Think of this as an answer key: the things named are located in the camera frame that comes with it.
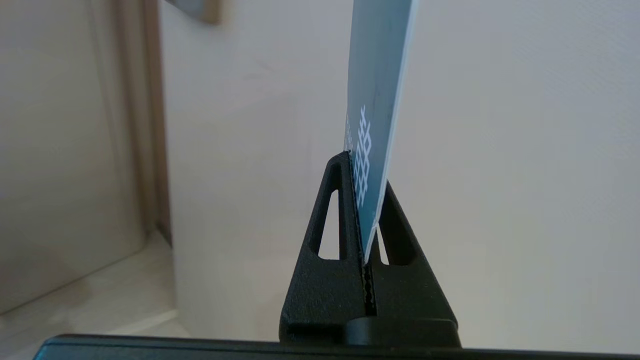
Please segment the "white room door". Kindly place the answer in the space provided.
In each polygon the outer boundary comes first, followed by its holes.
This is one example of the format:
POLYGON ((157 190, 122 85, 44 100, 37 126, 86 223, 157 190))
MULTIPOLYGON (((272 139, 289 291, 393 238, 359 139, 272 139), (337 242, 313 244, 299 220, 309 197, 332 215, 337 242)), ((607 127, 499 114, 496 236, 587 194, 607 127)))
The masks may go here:
MULTIPOLYGON (((162 1, 179 317, 275 341, 350 0, 162 1)), ((388 177, 466 347, 640 354, 640 0, 420 0, 388 177)))

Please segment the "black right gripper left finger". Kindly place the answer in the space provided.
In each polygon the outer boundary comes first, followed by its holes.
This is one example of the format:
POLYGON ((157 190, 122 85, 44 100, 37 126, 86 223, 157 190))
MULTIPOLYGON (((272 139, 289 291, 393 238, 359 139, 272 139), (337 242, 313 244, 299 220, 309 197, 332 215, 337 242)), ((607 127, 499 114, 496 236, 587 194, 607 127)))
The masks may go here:
POLYGON ((346 324, 367 312, 362 267, 350 156, 341 152, 323 173, 279 316, 279 341, 340 343, 346 324), (332 194, 338 196, 339 256, 324 259, 319 250, 332 194))

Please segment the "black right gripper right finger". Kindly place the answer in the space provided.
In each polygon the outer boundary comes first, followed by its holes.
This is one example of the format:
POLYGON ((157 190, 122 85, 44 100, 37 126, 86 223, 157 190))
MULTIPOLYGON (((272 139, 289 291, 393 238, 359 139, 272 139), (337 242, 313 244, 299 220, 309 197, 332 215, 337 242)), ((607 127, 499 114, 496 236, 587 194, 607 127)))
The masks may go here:
POLYGON ((364 269, 366 314, 345 324, 346 344, 462 346, 457 318, 390 184, 364 269))

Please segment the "white and blue door hanger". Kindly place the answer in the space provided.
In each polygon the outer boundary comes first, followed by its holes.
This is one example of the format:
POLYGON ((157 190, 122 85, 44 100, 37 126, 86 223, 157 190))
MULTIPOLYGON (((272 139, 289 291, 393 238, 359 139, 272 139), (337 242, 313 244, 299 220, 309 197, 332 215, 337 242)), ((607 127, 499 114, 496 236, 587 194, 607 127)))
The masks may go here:
POLYGON ((419 0, 353 0, 344 149, 349 153, 362 262, 377 233, 419 0))

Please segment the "brown door lock plate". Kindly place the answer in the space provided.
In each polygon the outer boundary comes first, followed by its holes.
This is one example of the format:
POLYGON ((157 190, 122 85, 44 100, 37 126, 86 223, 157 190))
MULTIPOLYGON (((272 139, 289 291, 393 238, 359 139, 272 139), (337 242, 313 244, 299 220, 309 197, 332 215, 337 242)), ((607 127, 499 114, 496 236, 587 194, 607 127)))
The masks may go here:
POLYGON ((166 0, 195 21, 217 25, 222 14, 223 0, 166 0))

